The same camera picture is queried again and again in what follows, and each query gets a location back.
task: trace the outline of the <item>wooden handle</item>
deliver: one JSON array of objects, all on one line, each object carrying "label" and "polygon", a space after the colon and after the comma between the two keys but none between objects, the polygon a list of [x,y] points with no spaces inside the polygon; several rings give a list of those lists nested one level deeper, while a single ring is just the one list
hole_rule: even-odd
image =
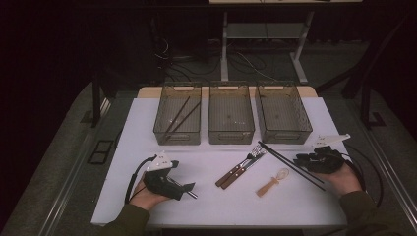
[{"label": "wooden handle", "polygon": [[271,177],[271,180],[257,191],[258,197],[262,197],[273,185],[278,183],[279,181],[276,178]]},{"label": "wooden handle", "polygon": [[236,165],[235,167],[233,167],[233,169],[229,170],[229,172],[227,172],[225,175],[223,175],[223,177],[221,177],[220,179],[217,180],[217,182],[215,182],[215,186],[220,187],[239,168],[240,168],[239,165]]},{"label": "wooden handle", "polygon": [[226,189],[229,187],[237,178],[239,178],[243,173],[245,173],[245,168],[240,168],[236,172],[233,173],[220,187],[222,189]]}]

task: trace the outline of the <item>green sleeve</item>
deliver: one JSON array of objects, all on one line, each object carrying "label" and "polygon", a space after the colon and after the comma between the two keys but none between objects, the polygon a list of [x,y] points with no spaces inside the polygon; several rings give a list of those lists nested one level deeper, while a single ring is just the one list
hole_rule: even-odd
[{"label": "green sleeve", "polygon": [[347,236],[401,235],[394,219],[381,212],[363,191],[342,196],[340,205],[347,218]]},{"label": "green sleeve", "polygon": [[149,212],[133,205],[124,205],[114,221],[107,223],[99,236],[143,236]]}]

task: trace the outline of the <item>dark background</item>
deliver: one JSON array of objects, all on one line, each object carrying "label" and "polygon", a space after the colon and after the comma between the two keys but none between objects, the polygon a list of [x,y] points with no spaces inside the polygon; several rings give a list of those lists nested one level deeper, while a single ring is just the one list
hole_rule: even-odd
[{"label": "dark background", "polygon": [[[413,4],[406,0],[368,0],[360,8],[318,10],[309,40],[379,42]],[[0,157],[0,230],[72,102],[93,76],[100,78],[107,96],[120,89],[158,85],[161,72],[153,56],[155,36],[166,36],[177,42],[174,46],[204,57],[207,39],[220,37],[221,16],[211,12],[178,18],[165,13],[159,15],[156,26],[150,27],[154,13],[86,12],[70,1],[1,1],[1,131],[5,152]],[[414,138],[416,16],[414,10],[370,76],[374,89]]]}]

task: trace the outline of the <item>spoon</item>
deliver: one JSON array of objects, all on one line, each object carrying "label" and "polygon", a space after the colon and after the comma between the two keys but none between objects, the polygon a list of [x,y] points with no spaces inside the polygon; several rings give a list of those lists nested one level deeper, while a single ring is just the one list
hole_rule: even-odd
[{"label": "spoon", "polygon": [[270,177],[270,181],[257,191],[258,197],[262,197],[272,186],[279,184],[279,180],[285,179],[288,174],[289,170],[287,168],[280,169],[276,174],[276,177]]}]

